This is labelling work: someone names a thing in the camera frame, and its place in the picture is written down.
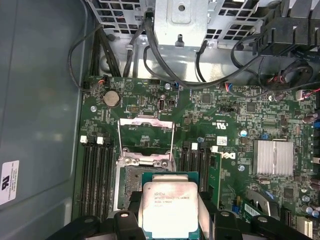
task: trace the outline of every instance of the ram slot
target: ram slot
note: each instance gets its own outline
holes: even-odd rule
[[[82,183],[81,183],[81,196],[80,196],[80,215],[85,215],[88,204],[88,182],[89,182],[89,159],[91,153],[91,144],[84,146],[83,153],[83,167],[82,167]]]
[[[96,164],[96,182],[95,182],[95,192],[96,199],[94,201],[95,216],[101,218],[101,205],[103,197],[103,176],[104,176],[104,161],[106,155],[106,148],[104,146],[98,149],[98,161]]]
[[[103,181],[103,209],[101,209],[101,220],[105,220],[108,217],[109,214],[109,206],[110,206],[110,190],[111,190],[111,184],[112,184],[112,170],[114,168],[113,165],[113,155],[114,155],[114,149],[111,144],[108,144],[105,149],[105,158],[104,158],[104,172],[103,175],[104,181]]]
[[[188,162],[188,172],[194,172],[197,168],[197,150],[191,150]]]
[[[98,146],[94,145],[92,147],[92,159],[90,160],[90,182],[89,182],[89,203],[88,203],[88,214],[95,215],[94,205],[95,205],[95,180],[97,171],[97,160],[98,160]]]
[[[181,158],[179,161],[179,171],[187,172],[188,171],[188,156],[189,156],[189,143],[184,142],[182,144]]]
[[[200,190],[207,191],[211,152],[206,148],[200,168]]]

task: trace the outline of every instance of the sticker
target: sticker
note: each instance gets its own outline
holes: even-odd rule
[[[250,214],[251,216],[257,216],[260,215],[260,213],[258,213],[256,210],[254,210],[252,207],[250,207],[247,204],[244,204],[244,210]]]
[[[9,161],[2,164],[0,205],[16,198],[19,161]]]
[[[216,144],[218,146],[227,146],[228,145],[228,138],[226,136],[217,136],[216,137]]]

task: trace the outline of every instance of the connector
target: connector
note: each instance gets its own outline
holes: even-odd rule
[[[304,97],[304,90],[298,90],[298,91],[296,91],[296,93],[295,93],[295,100],[297,100],[297,101],[302,101],[302,100],[304,100],[305,99],[305,97]]]
[[[304,216],[296,217],[296,229],[306,235],[309,238],[312,238],[313,235],[313,222]]]

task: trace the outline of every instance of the heatsink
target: heatsink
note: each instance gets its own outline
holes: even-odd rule
[[[253,150],[253,172],[255,174],[293,175],[293,142],[255,140]]]

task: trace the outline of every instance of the capacitor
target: capacitor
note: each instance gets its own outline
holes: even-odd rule
[[[203,137],[198,137],[196,140],[198,141],[198,143],[203,143],[205,141]]]
[[[313,118],[317,119],[319,117],[319,114],[316,112],[310,112],[310,113],[307,113],[305,116],[313,117]]]
[[[170,89],[171,89],[171,84],[170,84],[170,83],[166,83],[166,84],[164,85],[164,89],[170,90]]]
[[[302,196],[301,200],[302,200],[302,202],[308,203],[308,202],[310,202],[310,197],[307,195],[304,195],[304,196]]]
[[[281,100],[283,100],[284,98],[286,97],[286,94],[285,93],[279,93],[277,95],[274,96],[274,100],[276,102],[279,102]]]
[[[313,208],[307,205],[302,205],[301,210],[309,215],[313,212]]]
[[[248,136],[248,132],[246,130],[241,130],[238,132],[238,136],[245,138],[246,136]]]
[[[313,190],[317,190],[317,191],[320,190],[320,186],[317,185],[317,184],[314,184],[314,183],[311,183],[311,184],[310,184],[310,187],[311,187]]]
[[[302,122],[305,124],[313,123],[316,119],[313,116],[305,116],[302,118]]]
[[[316,179],[316,178],[311,178],[311,179],[310,179],[310,182],[311,182],[312,184],[320,185],[320,180],[319,180],[319,179]]]
[[[310,202],[309,207],[313,208],[313,210],[317,210],[318,212],[320,211],[320,206],[318,206],[314,202]]]
[[[318,218],[319,217],[319,212],[317,210],[312,211],[312,217]]]

